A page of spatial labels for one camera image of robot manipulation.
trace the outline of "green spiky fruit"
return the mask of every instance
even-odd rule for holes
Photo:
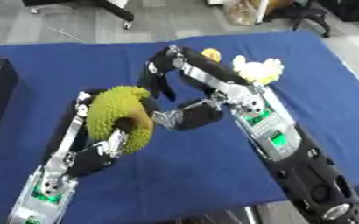
[[[107,140],[113,132],[116,120],[136,117],[136,124],[129,134],[123,152],[130,154],[145,147],[152,136],[153,122],[140,100],[148,96],[150,92],[143,88],[125,86],[113,87],[100,93],[89,107],[88,134],[96,141]]]

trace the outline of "white stuffed toy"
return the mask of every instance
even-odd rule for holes
[[[246,59],[242,55],[237,55],[234,58],[233,66],[234,71],[245,80],[249,82],[258,81],[263,85],[277,81],[285,68],[279,59],[268,59],[264,63],[246,63]]]

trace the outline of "chair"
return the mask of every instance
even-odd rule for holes
[[[313,0],[308,0],[306,4],[293,2],[288,7],[275,9],[265,20],[271,21],[274,18],[289,18],[292,20],[292,31],[295,32],[299,29],[304,19],[309,19],[325,29],[325,32],[321,35],[323,38],[329,38],[331,27],[325,21],[327,11],[312,7],[312,3]]]

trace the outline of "blue table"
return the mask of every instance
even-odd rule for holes
[[[359,190],[359,81],[313,34],[186,38],[229,63],[279,58],[275,89],[292,115]],[[0,126],[0,221],[7,216],[66,105],[78,91],[135,84],[144,62],[168,43],[0,46],[20,76]],[[172,75],[179,102],[202,96]],[[175,106],[159,99],[164,109]],[[137,223],[283,200],[232,118],[188,132],[157,127],[151,143],[81,180],[64,223]]]

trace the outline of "plastic bag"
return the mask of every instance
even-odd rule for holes
[[[257,14],[248,0],[226,0],[223,9],[233,25],[253,25],[256,22]]]

